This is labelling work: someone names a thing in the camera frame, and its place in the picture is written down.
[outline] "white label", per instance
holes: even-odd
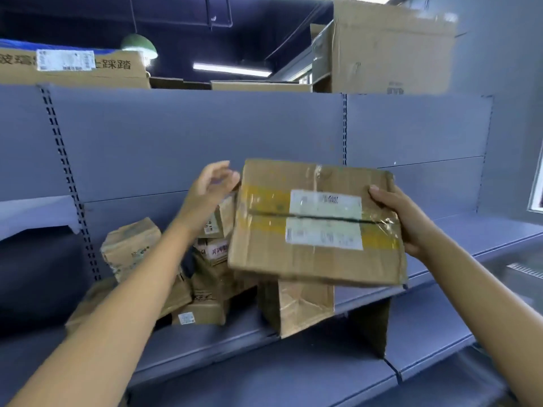
[[[209,260],[216,260],[226,256],[228,254],[228,240],[206,246],[205,254]]]
[[[38,71],[91,71],[94,51],[36,50]]]
[[[289,244],[364,249],[360,225],[353,222],[288,217],[285,240]]]
[[[204,233],[206,234],[215,234],[218,233],[219,225],[217,224],[217,219],[215,218],[215,213],[209,217],[209,220],[207,221],[207,224],[204,227]]]
[[[292,190],[291,214],[312,217],[362,219],[362,198],[334,192]]]
[[[194,314],[192,314],[192,311],[189,311],[188,313],[181,313],[179,315],[179,322],[181,324],[193,324],[196,322],[196,320],[194,320]]]

